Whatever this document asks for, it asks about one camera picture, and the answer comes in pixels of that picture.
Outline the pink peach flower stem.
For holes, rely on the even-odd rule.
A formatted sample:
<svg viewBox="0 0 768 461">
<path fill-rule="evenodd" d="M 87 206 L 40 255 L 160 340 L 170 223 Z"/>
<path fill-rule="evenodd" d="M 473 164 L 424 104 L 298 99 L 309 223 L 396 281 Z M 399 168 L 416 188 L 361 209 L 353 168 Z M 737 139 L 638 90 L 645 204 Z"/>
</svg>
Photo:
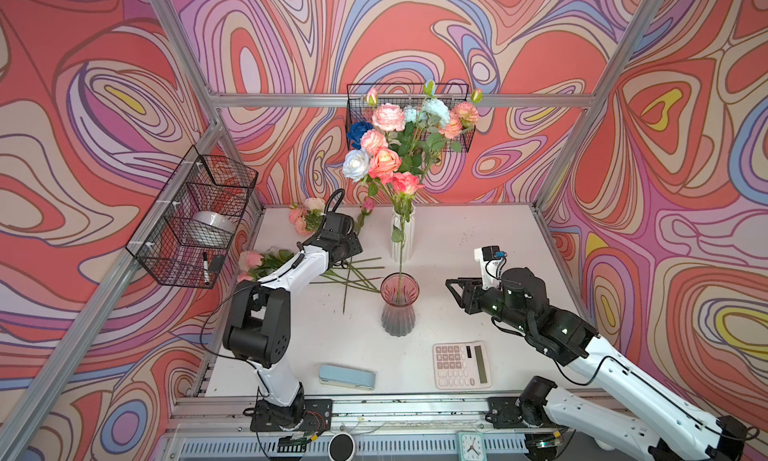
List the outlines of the pink peach flower stem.
<svg viewBox="0 0 768 461">
<path fill-rule="evenodd" d="M 482 101 L 484 93 L 474 89 L 469 99 L 461 101 L 449 110 L 448 120 L 441 124 L 438 132 L 446 140 L 447 147 L 456 153 L 468 151 L 480 120 L 477 105 Z"/>
</svg>

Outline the white artificial rose stem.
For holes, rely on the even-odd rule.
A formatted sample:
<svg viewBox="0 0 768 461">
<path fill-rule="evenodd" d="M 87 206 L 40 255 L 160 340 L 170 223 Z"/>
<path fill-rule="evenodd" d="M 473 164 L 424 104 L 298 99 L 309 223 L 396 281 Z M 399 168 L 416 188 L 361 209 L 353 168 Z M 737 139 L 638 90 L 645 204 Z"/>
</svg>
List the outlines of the white artificial rose stem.
<svg viewBox="0 0 768 461">
<path fill-rule="evenodd" d="M 346 178 L 359 182 L 368 174 L 369 166 L 370 155 L 366 150 L 351 150 L 345 156 L 342 173 Z"/>
</svg>

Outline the white ribbed vase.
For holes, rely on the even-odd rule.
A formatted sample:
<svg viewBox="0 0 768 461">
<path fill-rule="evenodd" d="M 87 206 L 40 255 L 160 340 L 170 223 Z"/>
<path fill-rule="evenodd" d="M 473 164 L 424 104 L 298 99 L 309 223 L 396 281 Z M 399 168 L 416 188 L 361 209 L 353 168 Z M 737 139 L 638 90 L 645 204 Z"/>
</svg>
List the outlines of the white ribbed vase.
<svg viewBox="0 0 768 461">
<path fill-rule="evenodd" d="M 398 263 L 408 261 L 414 251 L 415 242 L 415 212 L 408 218 L 394 212 L 391 217 L 391 257 Z"/>
</svg>

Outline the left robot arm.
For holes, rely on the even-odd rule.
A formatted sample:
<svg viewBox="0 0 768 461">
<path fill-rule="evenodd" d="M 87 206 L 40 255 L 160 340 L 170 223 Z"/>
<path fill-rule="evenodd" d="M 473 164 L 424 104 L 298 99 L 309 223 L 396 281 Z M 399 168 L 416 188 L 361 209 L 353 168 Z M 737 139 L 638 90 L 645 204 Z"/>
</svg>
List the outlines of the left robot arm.
<svg viewBox="0 0 768 461">
<path fill-rule="evenodd" d="M 223 347 L 252 366 L 258 380 L 254 422 L 288 430 L 306 416 L 304 389 L 283 360 L 291 339 L 291 296 L 329 269 L 362 253 L 354 220 L 340 213 L 345 190 L 326 202 L 320 227 L 271 274 L 235 288 L 222 335 Z"/>
</svg>

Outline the light blue flower stem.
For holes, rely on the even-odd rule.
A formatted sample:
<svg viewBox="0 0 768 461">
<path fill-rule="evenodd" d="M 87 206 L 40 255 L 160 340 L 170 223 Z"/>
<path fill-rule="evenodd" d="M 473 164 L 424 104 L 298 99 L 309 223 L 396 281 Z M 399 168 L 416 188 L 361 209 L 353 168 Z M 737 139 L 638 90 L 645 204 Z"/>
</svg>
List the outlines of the light blue flower stem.
<svg viewBox="0 0 768 461">
<path fill-rule="evenodd" d="M 416 106 L 403 108 L 406 127 L 396 136 L 397 154 L 402 159 L 399 172 L 410 172 L 424 178 L 440 161 L 446 140 L 438 132 L 449 117 L 449 107 L 437 96 L 437 83 L 425 83 L 424 98 Z"/>
</svg>

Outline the purple glass vase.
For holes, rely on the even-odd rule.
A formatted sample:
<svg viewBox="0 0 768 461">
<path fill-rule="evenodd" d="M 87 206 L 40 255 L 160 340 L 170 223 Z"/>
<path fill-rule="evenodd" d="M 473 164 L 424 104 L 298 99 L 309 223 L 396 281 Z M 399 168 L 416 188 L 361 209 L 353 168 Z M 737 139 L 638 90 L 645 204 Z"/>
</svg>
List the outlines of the purple glass vase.
<svg viewBox="0 0 768 461">
<path fill-rule="evenodd" d="M 416 324 L 414 304 L 420 295 L 418 282 L 407 273 L 395 272 L 382 281 L 380 294 L 385 303 L 381 316 L 383 329 L 395 337 L 408 335 Z"/>
</svg>

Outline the pink artificial rose stem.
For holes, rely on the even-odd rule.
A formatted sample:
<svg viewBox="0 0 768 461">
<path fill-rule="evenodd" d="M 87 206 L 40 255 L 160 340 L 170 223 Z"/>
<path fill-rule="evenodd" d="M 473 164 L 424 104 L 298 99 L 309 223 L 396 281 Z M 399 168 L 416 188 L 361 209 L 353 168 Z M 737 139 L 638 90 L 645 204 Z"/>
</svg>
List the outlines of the pink artificial rose stem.
<svg viewBox="0 0 768 461">
<path fill-rule="evenodd" d="M 402 305 L 407 303 L 405 294 L 404 264 L 413 254 L 414 244 L 414 200 L 417 192 L 423 187 L 420 177 L 410 172 L 396 172 L 385 185 L 393 207 L 391 226 L 392 256 L 398 262 L 396 276 L 397 290 L 394 302 Z"/>
</svg>

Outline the blue artificial rose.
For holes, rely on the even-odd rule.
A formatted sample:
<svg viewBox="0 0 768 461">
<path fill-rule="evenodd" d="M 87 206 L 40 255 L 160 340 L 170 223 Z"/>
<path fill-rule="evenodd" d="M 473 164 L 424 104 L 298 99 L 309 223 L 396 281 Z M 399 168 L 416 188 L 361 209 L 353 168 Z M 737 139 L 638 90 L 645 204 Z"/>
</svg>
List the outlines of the blue artificial rose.
<svg viewBox="0 0 768 461">
<path fill-rule="evenodd" d="M 373 128 L 370 122 L 359 121 L 351 124 L 346 131 L 346 141 L 349 150 L 358 150 L 361 148 L 363 136 Z"/>
</svg>

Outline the large pink peony stem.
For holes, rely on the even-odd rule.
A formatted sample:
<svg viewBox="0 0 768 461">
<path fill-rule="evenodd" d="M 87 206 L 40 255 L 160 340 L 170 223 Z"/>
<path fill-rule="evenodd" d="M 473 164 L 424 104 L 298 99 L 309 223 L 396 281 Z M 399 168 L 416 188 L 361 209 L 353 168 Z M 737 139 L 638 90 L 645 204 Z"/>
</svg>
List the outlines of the large pink peony stem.
<svg viewBox="0 0 768 461">
<path fill-rule="evenodd" d="M 361 148 L 373 156 L 388 146 L 388 135 L 402 132 L 406 127 L 404 110 L 392 103 L 379 103 L 378 91 L 370 88 L 365 95 L 365 102 L 373 109 L 370 124 L 372 125 L 361 137 Z"/>
</svg>

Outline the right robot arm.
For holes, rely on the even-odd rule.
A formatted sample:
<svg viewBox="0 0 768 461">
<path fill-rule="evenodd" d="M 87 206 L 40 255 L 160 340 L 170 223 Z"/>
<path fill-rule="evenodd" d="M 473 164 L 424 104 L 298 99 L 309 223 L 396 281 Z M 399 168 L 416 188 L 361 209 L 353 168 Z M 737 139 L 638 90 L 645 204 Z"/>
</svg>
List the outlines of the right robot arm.
<svg viewBox="0 0 768 461">
<path fill-rule="evenodd" d="M 536 376 L 517 401 L 518 415 L 529 425 L 567 426 L 637 460 L 738 460 L 760 433 L 663 386 L 589 322 L 551 305 L 545 282 L 528 268 L 448 279 L 445 286 L 463 311 L 489 315 L 498 329 L 521 336 L 560 372 L 582 376 L 581 386 L 599 386 L 629 411 L 617 413 Z"/>
</svg>

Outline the coral pink rose stem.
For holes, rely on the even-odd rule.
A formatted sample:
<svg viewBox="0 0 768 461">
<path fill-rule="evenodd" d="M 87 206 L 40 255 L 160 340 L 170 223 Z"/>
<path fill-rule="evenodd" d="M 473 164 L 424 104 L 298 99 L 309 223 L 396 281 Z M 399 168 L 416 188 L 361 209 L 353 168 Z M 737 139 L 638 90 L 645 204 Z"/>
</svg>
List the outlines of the coral pink rose stem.
<svg viewBox="0 0 768 461">
<path fill-rule="evenodd" d="M 401 164 L 402 159 L 395 151 L 389 148 L 381 148 L 371 158 L 368 175 L 372 179 L 379 179 L 382 183 L 387 183 Z"/>
</svg>

